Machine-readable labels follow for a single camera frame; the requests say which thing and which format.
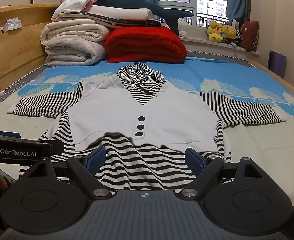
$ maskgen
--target striped shirt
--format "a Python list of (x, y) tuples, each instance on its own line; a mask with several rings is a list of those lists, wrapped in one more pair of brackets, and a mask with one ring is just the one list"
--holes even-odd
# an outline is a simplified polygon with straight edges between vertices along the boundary
[[(157, 96), (165, 82), (161, 72), (139, 62), (119, 69), (116, 74), (133, 98), (142, 105)], [(13, 112), (19, 115), (47, 117), (61, 114), (56, 120), (57, 129), (45, 132), (40, 138), (64, 142), (63, 154), (52, 156), (52, 161), (66, 161), (75, 155), (87, 155), (98, 146), (104, 146), (107, 160), (95, 176), (113, 192), (123, 188), (174, 189), (179, 192), (195, 178), (185, 164), (184, 153), (167, 147), (157, 148), (150, 144), (134, 146), (128, 138), (119, 133), (107, 134), (85, 151), (76, 153), (67, 108), (79, 101), (83, 90), (84, 84), (80, 82), (75, 92), (23, 98)], [(281, 121), (268, 105), (235, 101), (215, 92), (200, 93), (200, 96), (219, 118), (214, 138), (218, 152), (204, 152), (202, 155), (205, 157), (215, 155), (226, 162), (231, 161), (231, 153), (225, 153), (224, 127)], [(21, 167), (21, 173), (25, 169), (27, 167)]]

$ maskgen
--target folded white blanket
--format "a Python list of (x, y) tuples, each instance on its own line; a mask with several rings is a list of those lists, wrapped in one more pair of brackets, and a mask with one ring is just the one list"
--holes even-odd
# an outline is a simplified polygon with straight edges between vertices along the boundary
[(87, 13), (101, 15), (119, 20), (156, 20), (157, 16), (153, 15), (151, 10), (141, 9), (123, 9), (113, 8), (100, 5), (92, 5)]
[(74, 35), (74, 37), (98, 42), (106, 40), (109, 33), (107, 27), (96, 24), (94, 20), (73, 19), (47, 24), (40, 35), (40, 42), (46, 46), (50, 39), (63, 35)]
[(88, 66), (106, 57), (105, 48), (75, 35), (50, 39), (45, 47), (47, 66)]
[(86, 8), (87, 3), (90, 0), (65, 0), (53, 13), (51, 20), (54, 22), (57, 20), (58, 15), (61, 12), (71, 13), (71, 12), (81, 12)]

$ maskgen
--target white vest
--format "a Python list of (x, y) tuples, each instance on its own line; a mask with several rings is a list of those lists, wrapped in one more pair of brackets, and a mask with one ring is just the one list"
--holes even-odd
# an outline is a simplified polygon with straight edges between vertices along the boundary
[(151, 144), (185, 152), (217, 152), (217, 116), (198, 94), (166, 81), (157, 96), (138, 103), (116, 74), (93, 89), (84, 90), (68, 109), (75, 151), (85, 150), (106, 133), (121, 133), (136, 146)]

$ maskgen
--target bed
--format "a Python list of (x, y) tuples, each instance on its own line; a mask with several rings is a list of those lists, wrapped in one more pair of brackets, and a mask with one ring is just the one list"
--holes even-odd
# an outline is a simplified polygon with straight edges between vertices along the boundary
[[(56, 6), (0, 9), (0, 22), (12, 15), (23, 20), (22, 29), (0, 35), (0, 91), (5, 90), (0, 94), (0, 130), (19, 132), (22, 138), (39, 138), (53, 119), (7, 114), (14, 101), (52, 92), (75, 91), (79, 81), (95, 84), (130, 64), (101, 61), (84, 67), (44, 66), (39, 36)], [(166, 80), (186, 92), (215, 91), (235, 100), (269, 104), (277, 109), (287, 122), (237, 125), (226, 128), (225, 132), (231, 143), (232, 162), (244, 156), (252, 158), (289, 195), (294, 205), (294, 88), (291, 85), (250, 59), (196, 51), (188, 51), (188, 58), (182, 64), (146, 64), (162, 71)], [(0, 168), (16, 179), (19, 176), (18, 165), (0, 164)]]

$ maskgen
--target pink cloth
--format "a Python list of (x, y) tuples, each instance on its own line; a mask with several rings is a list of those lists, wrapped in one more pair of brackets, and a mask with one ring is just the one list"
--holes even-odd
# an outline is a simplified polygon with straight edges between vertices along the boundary
[(90, 0), (90, 1), (87, 3), (86, 7), (83, 9), (83, 12), (88, 11), (88, 10), (90, 9), (90, 6), (91, 6), (95, 1), (97, 1), (97, 0)]

